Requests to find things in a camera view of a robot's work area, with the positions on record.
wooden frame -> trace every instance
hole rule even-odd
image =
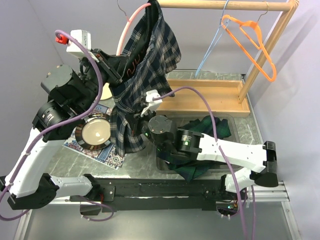
[[[226,1],[217,0],[158,0],[162,8],[180,8],[180,9],[223,9]],[[282,12],[270,37],[265,46],[266,51],[270,54],[274,49],[277,41],[288,25],[291,17],[294,15],[299,0],[289,0],[288,2],[268,2],[265,1],[229,1],[226,9],[228,10],[248,10],[248,11],[279,11]],[[256,62],[262,67],[266,62],[266,56],[263,52],[260,53]],[[246,98],[250,87],[256,80],[259,74],[257,67],[253,66],[249,73],[245,84],[241,81],[232,80],[199,80],[186,79],[177,80],[169,79],[170,86],[174,89],[177,86],[193,86],[205,95],[213,112],[228,113],[234,117],[246,117],[250,113],[248,100]],[[237,89],[237,98],[235,98],[235,89]],[[202,112],[204,111],[201,104],[197,107],[190,100],[194,99],[195,103],[199,100],[195,99],[195,95],[190,90],[182,90],[182,93],[177,92],[174,101],[172,99],[165,100],[159,111],[162,112]]]

metal table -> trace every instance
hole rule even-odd
[[[194,77],[193,71],[174,71],[169,78],[188,79]],[[241,80],[240,74],[216,74],[201,72],[199,79]],[[101,101],[113,107],[113,100]],[[253,110],[248,117],[234,118],[239,141],[243,144],[263,143]],[[144,150],[128,154],[118,170],[112,169],[65,147],[52,158],[47,172],[57,177],[77,177],[86,173],[97,178],[137,178],[137,179],[183,179],[178,174],[163,174],[157,170],[154,151],[151,145]],[[207,172],[200,178],[220,179],[227,171]],[[258,202],[258,222],[256,239],[300,239],[293,217],[289,198],[283,182],[277,188],[256,186]],[[216,212],[201,210],[145,210],[120,211],[114,220],[107,223],[85,223],[79,217],[79,203],[69,202],[67,198],[55,199],[51,204],[21,218],[16,239],[241,239],[240,218],[232,221],[219,219]],[[246,218],[252,219],[252,208],[246,210]]]

gray wall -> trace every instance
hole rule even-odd
[[[304,240],[320,238],[320,2],[300,1],[272,59],[278,76],[261,74],[250,98],[264,140],[277,146],[278,167]]]
[[[40,82],[62,61],[27,0],[0,1],[0,30],[0,176],[4,176],[17,162],[32,120],[46,101]],[[0,212],[8,217],[17,214],[7,198]],[[0,221],[0,239],[13,239],[17,226],[18,221]]]
[[[147,0],[119,0],[121,7],[129,16],[146,2]],[[273,2],[284,2],[284,0],[273,0]],[[30,3],[47,32],[52,33],[56,29],[67,32],[74,29],[88,30],[92,34],[93,48],[103,49],[108,54],[116,53],[119,38],[127,21],[124,13],[118,9],[117,0],[30,0]],[[242,21],[256,21],[263,12],[227,10],[225,13]],[[163,14],[164,19],[173,29],[182,52],[182,59],[177,68],[197,69],[216,33],[222,11],[164,8]],[[278,12],[269,12],[260,19],[259,25],[264,37],[267,36],[277,16]],[[140,16],[133,22],[128,36],[139,19]],[[257,50],[242,33],[239,33],[237,25],[230,24],[229,28],[246,49],[255,56]],[[248,33],[251,35],[253,31],[248,29]],[[64,63],[73,68],[79,68],[74,57],[68,55],[63,47],[57,50]],[[203,69],[216,73],[245,74],[250,65],[250,60],[231,37],[224,33]]]

plaid fabric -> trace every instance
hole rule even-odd
[[[115,144],[120,156],[142,150],[144,140],[141,136],[132,136],[132,130],[126,121],[126,114],[140,113],[146,107],[142,101],[143,95],[150,90],[158,90],[160,95],[169,93],[170,88],[165,74],[177,67],[181,59],[176,37],[164,20],[163,13],[157,1],[149,1],[158,12],[156,24],[143,60],[134,69],[134,75],[117,87],[110,87],[115,107],[110,116],[111,142]],[[130,55],[138,44],[147,26],[147,12],[135,26],[123,54]]]
[[[230,128],[227,119],[220,120],[215,117],[216,133],[219,139],[227,138],[231,136]],[[180,129],[190,130],[194,132],[204,133],[213,137],[213,126],[210,116],[206,116],[200,121],[199,119],[190,121],[188,124],[179,127]],[[171,156],[170,152],[157,151],[156,156],[166,161],[170,170],[177,172],[187,182],[201,176],[208,171],[214,165],[220,165],[221,163],[215,161],[182,161],[175,159]]]

green plaid cloth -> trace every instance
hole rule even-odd
[[[231,136],[230,128],[227,119],[220,120],[215,117],[216,134],[219,139],[224,139]],[[179,127],[180,129],[190,130],[194,132],[199,132],[207,134],[213,137],[213,126],[210,116],[204,117],[201,121],[199,119],[190,121],[188,124]],[[170,170],[177,172],[181,175],[187,182],[195,179],[206,171],[208,171],[214,165],[220,165],[221,163],[205,160],[189,160],[182,161],[173,158],[168,151],[157,151],[156,156],[164,160]]]

